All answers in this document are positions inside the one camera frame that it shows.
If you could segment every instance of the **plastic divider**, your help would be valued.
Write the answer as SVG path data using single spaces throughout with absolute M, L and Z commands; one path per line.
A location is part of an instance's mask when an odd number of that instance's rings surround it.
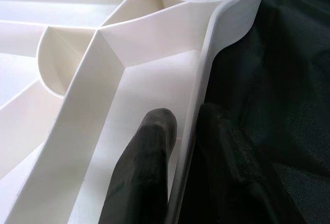
M 124 0 L 102 26 L 139 18 L 163 8 L 162 0 Z
M 37 54 L 39 72 L 47 89 L 65 95 L 94 33 L 94 29 L 47 28 Z
M 208 20 L 218 2 L 182 3 L 100 32 L 125 67 L 202 48 Z
M 171 190 L 199 55 L 191 50 L 125 69 L 69 223 L 97 223 L 113 168 L 146 112 L 154 108 L 169 108 L 177 119 L 177 143 L 169 162 Z
M 213 60 L 219 51 L 240 40 L 250 30 L 260 1 L 226 0 L 215 9 L 210 18 L 188 107 L 166 224 L 178 222 L 195 142 L 195 124 L 205 98 Z
M 46 140 L 61 104 L 37 80 L 0 108 L 0 179 Z
M 124 67 L 98 32 L 6 223 L 66 223 Z

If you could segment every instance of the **curved edge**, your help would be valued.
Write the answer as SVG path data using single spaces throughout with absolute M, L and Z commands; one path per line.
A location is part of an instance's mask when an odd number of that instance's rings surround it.
M 34 57 L 45 29 L 46 26 L 43 24 L 0 20 L 0 51 Z
M 180 148 L 179 159 L 174 176 L 171 196 L 169 200 L 168 215 L 166 224 L 174 224 L 178 222 L 181 204 L 183 201 L 184 191 L 189 173 L 190 162 L 192 158 L 195 132 L 194 127 L 197 121 L 199 108 L 203 103 L 207 83 L 215 55 L 223 48 L 237 42 L 241 39 L 252 27 L 257 9 L 261 0 L 226 0 L 221 3 L 213 12 L 207 32 L 205 35 L 204 44 L 200 56 L 200 67 L 196 76 L 196 81 L 189 103 L 187 122 L 184 128 L 183 142 Z M 242 19 L 242 7 L 247 12 L 245 19 Z M 235 32 L 229 31 L 238 21 L 241 22 L 241 27 Z
M 192 49 L 200 50 L 209 18 L 218 4 L 217 1 L 184 2 L 99 31 L 125 67 L 130 67 Z
M 178 3 L 176 5 L 173 5 L 171 7 L 167 7 L 167 8 L 164 8 L 164 9 L 161 9 L 161 10 L 158 10 L 156 12 L 153 12 L 153 13 L 149 13 L 149 14 L 146 14 L 144 16 L 141 16 L 141 17 L 137 17 L 137 18 L 134 18 L 134 19 L 131 19 L 131 20 L 127 20 L 127 21 L 122 21 L 122 22 L 118 22 L 118 23 L 113 23 L 113 24 L 109 24 L 109 25 L 105 25 L 103 27 L 99 27 L 97 28 L 98 30 L 106 30 L 107 28 L 109 27 L 115 27 L 115 26 L 119 26 L 119 25 L 124 25 L 124 24 L 129 24 L 129 23 L 132 23 L 132 22 L 136 22 L 136 21 L 139 21 L 139 20 L 143 20 L 145 18 L 148 18 L 150 16 L 153 16 L 155 14 L 159 14 L 159 13 L 163 13 L 163 12 L 166 12 L 168 10 L 171 10 L 171 9 L 174 9 L 176 8 L 177 6 L 181 6 L 181 5 L 185 5 L 187 4 L 188 2 L 182 2 L 182 3 Z
M 123 0 L 100 27 L 140 18 L 163 8 L 161 0 Z
M 47 26 L 47 28 L 45 29 L 45 31 L 42 33 L 42 36 L 41 36 L 40 41 L 39 41 L 38 46 L 37 46 L 36 58 L 37 58 L 37 62 L 38 62 L 39 79 L 40 79 L 40 82 L 41 82 L 42 86 L 48 92 L 50 92 L 51 94 L 55 95 L 56 97 L 64 98 L 64 95 L 58 94 L 58 93 L 54 92 L 50 87 L 48 87 L 47 84 L 42 79 L 42 76 L 41 76 L 41 71 L 40 71 L 40 48 L 43 46 L 43 43 L 45 43 L 44 42 L 45 37 L 47 36 L 47 33 L 49 32 L 50 29 L 51 29 L 51 27 Z

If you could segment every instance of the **dark cloth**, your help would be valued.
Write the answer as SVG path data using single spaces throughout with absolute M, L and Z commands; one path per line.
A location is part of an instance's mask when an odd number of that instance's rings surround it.
M 229 110 L 307 223 L 330 223 L 330 0 L 262 0 L 250 32 L 214 59 L 205 102 Z M 190 211 L 212 208 L 205 177 L 194 176 L 207 166 L 199 150 L 180 223 L 212 216 Z
M 160 224 L 168 201 L 167 168 L 176 141 L 176 119 L 150 111 L 119 158 L 99 224 Z
M 196 133 L 218 223 L 305 224 L 272 164 L 228 112 L 204 104 Z

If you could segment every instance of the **black fabric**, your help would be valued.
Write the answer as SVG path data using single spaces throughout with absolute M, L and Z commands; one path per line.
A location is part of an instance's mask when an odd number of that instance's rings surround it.
M 224 224 L 304 224 L 271 163 L 224 109 L 202 105 L 196 127 L 216 220 Z
M 250 32 L 214 59 L 205 101 L 230 111 L 307 223 L 330 223 L 330 0 L 262 0 Z M 195 154 L 190 174 L 203 159 Z M 203 180 L 189 175 L 186 193 Z M 195 202 L 185 195 L 180 223 L 208 201 L 203 191 Z
M 163 223 L 168 160 L 175 141 L 173 113 L 148 112 L 113 170 L 99 224 Z

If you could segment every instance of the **white plastic tray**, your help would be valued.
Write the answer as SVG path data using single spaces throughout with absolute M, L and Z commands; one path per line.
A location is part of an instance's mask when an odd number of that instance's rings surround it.
M 17 199 L 11 199 L 15 205 L 6 223 L 97 223 L 120 154 L 144 115 L 161 107 L 172 110 L 178 123 L 177 143 L 169 163 L 167 216 L 167 223 L 175 223 L 189 169 L 194 124 L 213 58 L 247 33 L 259 3 L 124 0 L 98 28 L 0 23 L 21 26 L 31 38 L 41 38 L 37 50 L 41 80 L 5 108 L 15 109 L 17 103 L 32 110 L 18 101 L 26 92 L 31 93 L 31 88 L 49 96 L 37 98 L 52 106 L 54 113 L 63 102 L 32 172 L 26 173 L 24 188 Z M 24 39 L 21 34 L 16 37 Z M 12 48 L 7 44 L 8 53 Z M 31 48 L 36 47 L 30 44 L 20 48 L 25 53 L 21 55 L 31 56 Z M 53 116 L 44 116 L 54 121 Z M 32 139 L 25 156 L 43 139 Z M 26 144 L 22 138 L 14 141 L 17 145 L 10 147 L 13 154 L 17 152 L 13 148 Z M 0 191 L 6 182 L 17 182 L 19 167 L 24 163 L 29 168 L 31 161 L 27 157 L 3 177 Z
M 73 58 L 67 55 L 71 47 L 79 54 L 79 64 L 95 29 L 122 1 L 0 0 L 0 179 L 47 138 L 63 101 L 38 80 L 35 56 L 45 30 L 52 26 L 57 36 L 48 42 L 56 50 L 45 52 L 51 54 L 48 66 L 52 65 L 51 56 L 58 58 L 60 53 L 64 60 Z M 79 29 L 70 33 L 72 29 L 67 27 L 62 32 L 64 25 L 89 27 L 88 42 Z M 75 36 L 79 37 L 78 45 Z M 68 62 L 56 63 L 68 66 Z

